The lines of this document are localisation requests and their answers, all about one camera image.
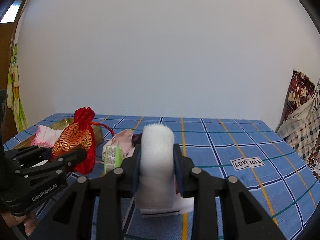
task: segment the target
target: gold metal tray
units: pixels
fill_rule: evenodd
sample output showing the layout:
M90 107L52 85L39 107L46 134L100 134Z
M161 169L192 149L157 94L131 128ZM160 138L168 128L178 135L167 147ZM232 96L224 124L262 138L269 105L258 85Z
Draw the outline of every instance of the gold metal tray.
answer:
M50 128L55 129L55 130L63 130L65 129L68 125L72 124L73 118L65 118L62 119L59 122L54 123L53 125L50 126ZM99 125L91 125L94 133L94 139L96 141L96 147L100 145L103 142L103 135L102 135L102 130ZM19 143L14 149L19 149L22 147L27 147L30 146L31 142L35 138L35 135L32 135L28 139L25 139L21 143Z

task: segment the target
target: white tissue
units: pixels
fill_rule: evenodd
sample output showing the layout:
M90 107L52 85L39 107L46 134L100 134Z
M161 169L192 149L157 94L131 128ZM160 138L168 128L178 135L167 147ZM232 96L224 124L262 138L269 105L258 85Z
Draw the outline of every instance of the white tissue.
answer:
M175 200L174 134L162 124L147 125L141 139L140 177L135 203L142 209L172 208Z
M172 208L164 209L140 209L143 218L174 216L193 211L194 198L183 198L180 193L175 195Z

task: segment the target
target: bed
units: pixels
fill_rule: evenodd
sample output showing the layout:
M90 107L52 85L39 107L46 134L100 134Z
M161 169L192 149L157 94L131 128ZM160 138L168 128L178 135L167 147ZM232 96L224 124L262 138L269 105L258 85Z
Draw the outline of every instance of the bed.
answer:
M5 150L17 146L34 135L37 125L50 126L73 114L54 114L19 133L4 144ZM175 143L194 164L212 176L237 176L268 212L287 239L296 238L308 223L320 201L320 184L301 158L264 122L258 120L231 120L208 118L142 117L96 115L95 122L113 128L115 133L131 128L141 133L145 125L162 123L172 129ZM104 141L111 134L102 128ZM102 146L96 149L96 164L89 178L102 174ZM244 158L256 160L250 167L237 167ZM68 175L68 184L80 174ZM63 192L37 208L42 219ZM219 239L223 239L220 202L217 199ZM92 239L95 239L96 212ZM190 239L192 212L182 215L142 218L133 199L122 199L123 230L126 239L171 240Z

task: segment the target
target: wooden door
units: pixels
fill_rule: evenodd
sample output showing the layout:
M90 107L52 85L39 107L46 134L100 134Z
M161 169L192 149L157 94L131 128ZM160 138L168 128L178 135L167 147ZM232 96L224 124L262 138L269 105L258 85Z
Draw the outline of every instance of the wooden door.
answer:
M15 12L13 8L13 13L16 13L16 16L13 16L11 21L8 17L5 18L5 15L3 20L1 21L2 23L0 23L0 89L7 89L8 73L14 47L14 36L23 6L25 5L26 1L27 0L15 0L12 7L19 6L18 12ZM1 126L2 143L7 142L13 136L17 135L17 133L18 132L14 121L13 112L7 107L6 117Z

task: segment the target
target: pink cloth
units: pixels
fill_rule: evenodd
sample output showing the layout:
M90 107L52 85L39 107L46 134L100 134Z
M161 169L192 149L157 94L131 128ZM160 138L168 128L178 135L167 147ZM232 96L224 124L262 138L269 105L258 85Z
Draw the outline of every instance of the pink cloth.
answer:
M124 152L124 158L131 157L133 155L135 147L132 146L132 130L126 129L117 133L110 141L108 141L102 149L102 160L104 160L104 153L106 152L107 146L118 145Z
M54 146L63 130L55 130L43 125L38 126L35 138L32 140L31 145L38 145L39 147Z

